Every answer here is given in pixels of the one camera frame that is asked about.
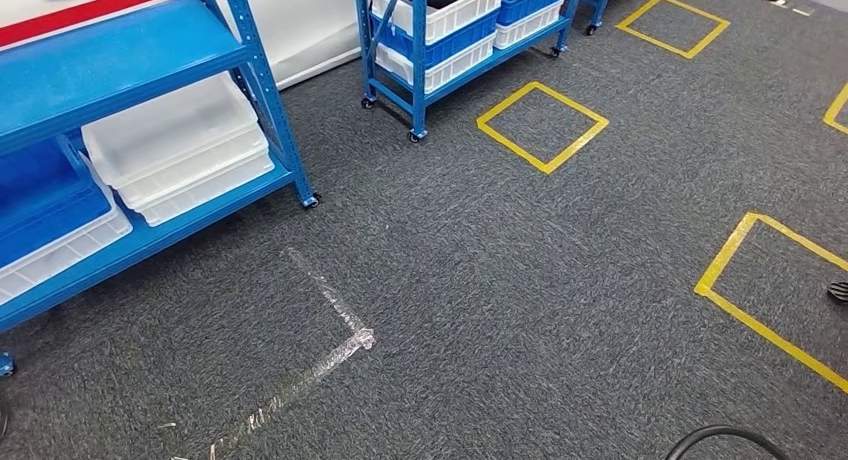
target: blue plastic crate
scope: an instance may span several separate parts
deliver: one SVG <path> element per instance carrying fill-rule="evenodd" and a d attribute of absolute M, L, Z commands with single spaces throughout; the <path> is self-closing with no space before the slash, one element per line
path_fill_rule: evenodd
<path fill-rule="evenodd" d="M 539 10 L 553 5 L 557 0 L 501 0 L 498 25 L 512 25 Z"/>
<path fill-rule="evenodd" d="M 471 45 L 495 33 L 498 10 L 469 23 L 432 45 L 424 46 L 424 68 L 432 68 Z M 377 28 L 380 17 L 371 14 L 371 24 Z M 412 60 L 412 36 L 398 26 L 388 23 L 380 34 L 380 43 Z"/>
<path fill-rule="evenodd" d="M 110 208 L 66 135 L 0 156 L 0 267 Z"/>

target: stacked crates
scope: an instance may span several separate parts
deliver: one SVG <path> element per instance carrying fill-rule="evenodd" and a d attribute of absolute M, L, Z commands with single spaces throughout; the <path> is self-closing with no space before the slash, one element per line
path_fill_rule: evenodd
<path fill-rule="evenodd" d="M 389 0 L 372 0 L 376 28 Z M 501 0 L 458 0 L 441 8 L 427 8 L 424 93 L 432 93 L 493 53 Z M 376 62 L 412 85 L 412 3 L 398 0 L 380 36 Z"/>
<path fill-rule="evenodd" d="M 0 304 L 132 230 L 73 144 L 61 135 L 0 155 Z"/>
<path fill-rule="evenodd" d="M 256 112 L 227 73 L 98 120 L 82 133 L 98 175 L 151 227 L 274 168 Z"/>
<path fill-rule="evenodd" d="M 495 48 L 503 50 L 553 24 L 565 0 L 502 0 Z"/>

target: white plastic crate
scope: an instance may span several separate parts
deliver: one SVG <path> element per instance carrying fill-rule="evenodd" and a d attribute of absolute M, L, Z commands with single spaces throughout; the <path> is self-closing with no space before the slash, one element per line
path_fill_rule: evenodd
<path fill-rule="evenodd" d="M 382 18 L 389 0 L 373 0 L 372 11 Z M 424 43 L 431 45 L 460 28 L 483 18 L 501 6 L 501 0 L 458 0 L 442 8 L 427 8 L 427 34 Z M 412 3 L 398 0 L 391 18 L 398 28 L 412 35 Z"/>
<path fill-rule="evenodd" d="M 424 93 L 432 93 L 438 90 L 471 67 L 489 58 L 493 52 L 492 47 L 496 35 L 496 33 L 493 33 L 435 67 L 427 69 L 424 72 Z M 376 61 L 378 65 L 396 73 L 406 80 L 406 83 L 412 85 L 413 67 L 408 58 L 391 48 L 379 45 Z"/>
<path fill-rule="evenodd" d="M 268 140 L 262 129 L 253 123 L 231 140 L 136 180 L 118 189 L 118 194 L 128 207 L 137 210 L 157 198 L 208 177 L 231 164 L 233 159 L 239 158 L 245 152 L 256 151 L 267 145 Z"/>
<path fill-rule="evenodd" d="M 63 272 L 132 231 L 112 192 L 103 194 L 112 205 L 106 215 L 0 268 L 0 305 Z"/>
<path fill-rule="evenodd" d="M 557 0 L 557 3 L 539 10 L 520 22 L 506 27 L 498 25 L 495 48 L 503 50 L 556 22 L 561 7 L 562 0 Z"/>
<path fill-rule="evenodd" d="M 155 227 L 273 169 L 274 162 L 268 155 L 266 140 L 264 146 L 245 152 L 231 165 L 212 173 L 207 178 L 170 192 L 150 204 L 142 205 L 136 211 L 144 216 L 148 225 Z"/>
<path fill-rule="evenodd" d="M 141 201 L 175 172 L 198 178 L 204 162 L 186 160 L 256 126 L 250 102 L 225 72 L 136 105 L 82 128 L 94 169 L 124 197 Z M 215 155 L 205 159 L 215 162 Z M 138 186 L 135 182 L 144 180 Z"/>

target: yellow tape square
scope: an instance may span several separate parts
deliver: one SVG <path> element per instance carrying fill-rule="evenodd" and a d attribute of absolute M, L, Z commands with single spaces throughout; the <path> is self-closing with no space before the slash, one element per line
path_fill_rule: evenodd
<path fill-rule="evenodd" d="M 591 128 L 589 128 L 586 133 L 584 133 L 580 136 L 580 138 L 572 142 L 571 145 L 566 147 L 565 150 L 563 150 L 562 152 L 558 153 L 549 162 L 543 162 L 542 160 L 539 160 L 538 158 L 530 154 L 530 152 L 521 148 L 520 146 L 518 146 L 518 144 L 506 138 L 497 130 L 489 126 L 490 120 L 495 118 L 498 114 L 509 108 L 511 105 L 513 105 L 515 102 L 517 102 L 533 90 L 541 90 L 542 92 L 550 95 L 556 100 L 568 105 L 569 107 L 577 110 L 578 112 L 582 113 L 583 115 L 586 115 L 587 117 L 595 121 L 595 124 Z M 480 130 L 486 132 L 487 135 L 497 140 L 506 148 L 512 150 L 512 152 L 518 155 L 519 157 L 527 160 L 534 167 L 548 174 L 559 168 L 560 165 L 565 163 L 566 160 L 571 158 L 572 155 L 577 153 L 578 150 L 580 150 L 584 145 L 589 143 L 590 140 L 595 138 L 595 135 L 600 133 L 600 131 L 603 130 L 607 125 L 609 125 L 609 120 L 607 120 L 606 118 L 602 117 L 601 115 L 598 115 L 592 110 L 589 110 L 583 105 L 580 105 L 579 103 L 557 92 L 556 90 L 542 85 L 539 82 L 530 82 L 527 85 L 521 87 L 517 92 L 507 97 L 506 100 L 495 105 L 494 108 L 484 113 L 480 118 L 477 119 L 477 127 L 480 128 Z"/>
<path fill-rule="evenodd" d="M 681 49 L 675 47 L 674 45 L 669 45 L 669 44 L 667 44 L 663 41 L 657 40 L 654 37 L 651 37 L 649 35 L 645 35 L 644 33 L 640 32 L 638 30 L 634 30 L 634 29 L 630 28 L 630 25 L 633 22 L 635 22 L 639 17 L 644 15 L 645 12 L 647 12 L 648 10 L 650 10 L 651 8 L 653 8 L 654 6 L 656 6 L 660 2 L 668 2 L 668 3 L 671 3 L 672 5 L 677 5 L 680 8 L 683 8 L 685 10 L 689 10 L 690 12 L 698 14 L 698 15 L 704 17 L 704 18 L 708 18 L 708 19 L 718 23 L 718 25 L 716 25 L 716 27 L 710 33 L 708 33 L 706 37 L 701 39 L 700 42 L 698 42 L 694 47 L 692 47 L 689 50 L 681 50 Z M 706 46 L 709 45 L 710 42 L 715 40 L 715 38 L 718 37 L 721 34 L 721 32 L 723 32 L 724 29 L 727 28 L 729 25 L 730 25 L 730 22 L 728 22 L 727 20 L 720 18 L 720 17 L 717 17 L 717 16 L 715 16 L 711 13 L 707 13 L 703 10 L 697 9 L 697 8 L 695 8 L 691 5 L 685 4 L 685 3 L 683 3 L 679 0 L 650 0 L 648 3 L 639 7 L 635 12 L 631 13 L 629 17 L 625 18 L 621 23 L 619 23 L 618 28 L 624 30 L 625 32 L 627 32 L 631 35 L 635 35 L 635 36 L 641 38 L 642 40 L 645 40 L 646 42 L 653 43 L 654 45 L 656 45 L 658 47 L 662 47 L 662 48 L 664 48 L 664 49 L 666 49 L 670 52 L 674 52 L 674 53 L 676 53 L 676 54 L 678 54 L 678 55 L 680 55 L 684 58 L 692 59 L 695 55 L 701 53 L 701 50 L 706 48 Z"/>
<path fill-rule="evenodd" d="M 845 106 L 845 103 L 848 103 L 848 83 L 842 87 L 842 91 L 836 96 L 836 100 L 834 100 L 830 108 L 827 109 L 827 112 L 824 114 L 824 123 L 848 135 L 848 126 L 842 125 L 836 121 L 836 117 L 839 115 L 839 112 L 842 111 L 842 107 Z"/>
<path fill-rule="evenodd" d="M 736 250 L 739 249 L 739 246 L 742 244 L 742 242 L 745 240 L 745 237 L 748 235 L 748 233 L 751 231 L 751 229 L 757 222 L 763 222 L 764 224 L 777 230 L 790 240 L 818 255 L 822 259 L 827 260 L 828 262 L 848 272 L 848 261 L 845 261 L 844 259 L 815 244 L 811 240 L 795 233 L 794 231 L 786 227 L 786 225 L 783 225 L 782 223 L 767 215 L 748 212 L 742 218 L 742 221 L 739 222 L 739 225 L 736 227 L 733 233 L 730 234 L 730 238 L 727 239 L 727 242 L 725 242 L 718 255 L 716 255 L 712 263 L 710 263 L 710 266 L 707 267 L 707 270 L 706 272 L 704 272 L 704 275 L 701 277 L 700 280 L 698 280 L 698 283 L 695 285 L 695 293 L 709 298 L 713 301 L 713 303 L 721 307 L 722 310 L 729 313 L 732 317 L 736 318 L 743 324 L 747 325 L 751 330 L 759 333 L 766 340 L 777 345 L 781 350 L 788 353 L 796 360 L 803 363 L 811 370 L 818 373 L 826 380 L 842 389 L 842 391 L 844 391 L 845 393 L 848 393 L 848 380 L 840 376 L 838 373 L 834 372 L 830 367 L 820 362 L 809 353 L 796 347 L 788 340 L 785 340 L 783 337 L 775 333 L 774 330 L 760 323 L 757 319 L 748 315 L 741 308 L 737 307 L 729 300 L 722 297 L 713 290 L 713 285 L 715 285 L 715 282 L 718 279 L 719 275 L 721 275 L 721 272 L 724 270 L 724 267 L 726 267 L 727 264 L 730 262 L 730 259 L 736 253 Z"/>

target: gray carpet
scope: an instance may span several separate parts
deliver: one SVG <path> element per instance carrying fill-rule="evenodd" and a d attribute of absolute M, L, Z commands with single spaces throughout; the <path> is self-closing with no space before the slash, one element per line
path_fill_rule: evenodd
<path fill-rule="evenodd" d="M 681 0 L 731 22 L 686 60 L 614 28 L 646 1 L 438 103 L 421 145 L 359 107 L 358 63 L 285 92 L 322 205 L 275 194 L 0 337 L 20 366 L 2 458 L 208 458 L 350 336 L 288 248 L 377 344 L 227 458 L 652 459 L 710 423 L 843 458 L 848 396 L 693 288 L 748 211 L 848 257 L 848 136 L 822 122 L 848 15 Z M 551 175 L 475 124 L 533 80 L 610 120 Z M 550 155 L 570 117 L 527 101 L 502 126 Z M 822 293 L 840 275 L 760 226 L 716 291 L 848 376 L 848 314 Z M 690 458 L 767 457 L 717 439 Z"/>

